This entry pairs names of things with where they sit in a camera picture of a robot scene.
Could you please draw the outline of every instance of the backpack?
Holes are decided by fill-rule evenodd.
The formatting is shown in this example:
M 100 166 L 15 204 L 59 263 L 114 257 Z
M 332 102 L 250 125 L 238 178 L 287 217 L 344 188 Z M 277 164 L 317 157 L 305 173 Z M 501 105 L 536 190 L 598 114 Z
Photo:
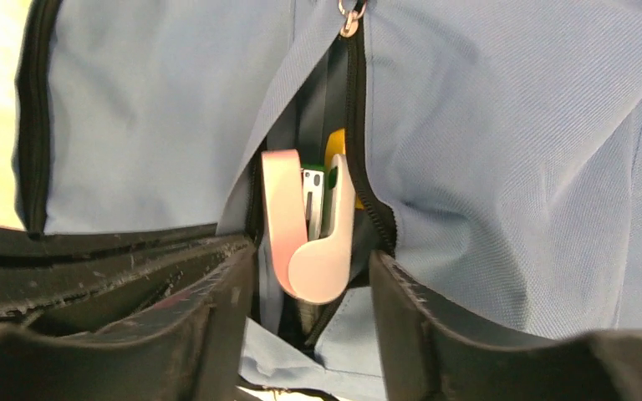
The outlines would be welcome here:
M 33 2 L 0 399 L 642 399 L 642 0 L 353 3 Z M 340 129 L 310 307 L 262 161 Z

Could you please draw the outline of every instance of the scratched black material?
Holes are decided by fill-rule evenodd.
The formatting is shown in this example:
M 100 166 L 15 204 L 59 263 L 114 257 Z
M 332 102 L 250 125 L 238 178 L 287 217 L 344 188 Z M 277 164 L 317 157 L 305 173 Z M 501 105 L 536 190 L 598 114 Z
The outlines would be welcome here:
M 388 400 L 642 400 L 642 331 L 561 341 L 488 321 L 370 259 Z
M 54 338 L 0 323 L 0 399 L 232 399 L 254 252 L 231 236 L 143 256 L 135 270 L 190 262 L 206 273 L 189 285 L 181 278 L 168 297 L 94 332 Z
M 19 239 L 30 241 L 18 231 L 0 231 L 4 253 Z M 106 236 L 93 236 L 99 250 L 87 258 L 48 258 L 49 253 L 0 258 L 0 321 L 26 322 L 52 335 L 96 330 L 200 280 L 247 244 L 241 237 L 210 238 L 203 232 L 162 231 L 139 246 L 121 246 L 123 237 L 134 235 L 111 234 L 109 248 Z M 87 242 L 86 236 L 77 237 L 80 244 Z

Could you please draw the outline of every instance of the zipper ring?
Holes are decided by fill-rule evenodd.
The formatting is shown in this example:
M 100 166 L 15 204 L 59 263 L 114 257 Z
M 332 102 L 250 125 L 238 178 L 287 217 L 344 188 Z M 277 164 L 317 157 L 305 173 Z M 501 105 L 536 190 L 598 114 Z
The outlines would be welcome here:
M 339 11 L 343 14 L 344 17 L 349 17 L 349 20 L 358 21 L 365 15 L 365 8 L 368 5 L 368 2 L 363 0 L 363 7 L 360 11 L 356 12 L 355 10 L 346 10 L 343 6 L 343 0 L 339 0 Z

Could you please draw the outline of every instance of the black zipper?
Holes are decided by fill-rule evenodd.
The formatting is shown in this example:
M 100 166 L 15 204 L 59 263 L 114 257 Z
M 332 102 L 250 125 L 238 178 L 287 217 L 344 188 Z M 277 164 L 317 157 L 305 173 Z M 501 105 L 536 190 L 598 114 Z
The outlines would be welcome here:
M 247 198 L 245 232 L 255 246 L 262 241 L 264 229 L 264 208 L 262 207 L 262 152 L 267 149 L 267 139 L 257 148 L 250 163 L 250 186 Z
M 18 68 L 18 187 L 29 234 L 43 234 L 50 183 L 48 68 L 50 38 L 62 0 L 35 0 L 28 13 Z
M 365 169 L 366 65 L 363 19 L 348 41 L 348 88 L 346 89 L 345 152 L 350 178 L 365 211 L 382 240 L 383 251 L 395 255 L 397 227 L 392 210 L 373 193 Z

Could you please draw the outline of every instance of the metal zipper pull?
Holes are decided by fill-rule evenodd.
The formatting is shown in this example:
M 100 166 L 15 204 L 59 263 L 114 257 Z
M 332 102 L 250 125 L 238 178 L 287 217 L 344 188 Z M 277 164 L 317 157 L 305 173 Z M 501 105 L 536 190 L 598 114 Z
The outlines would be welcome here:
M 343 0 L 339 0 L 339 11 L 346 17 L 345 24 L 341 28 L 340 35 L 344 38 L 350 38 L 358 32 L 358 21 L 365 15 L 365 6 L 368 3 L 364 0 L 363 7 L 360 11 L 346 10 L 343 6 Z

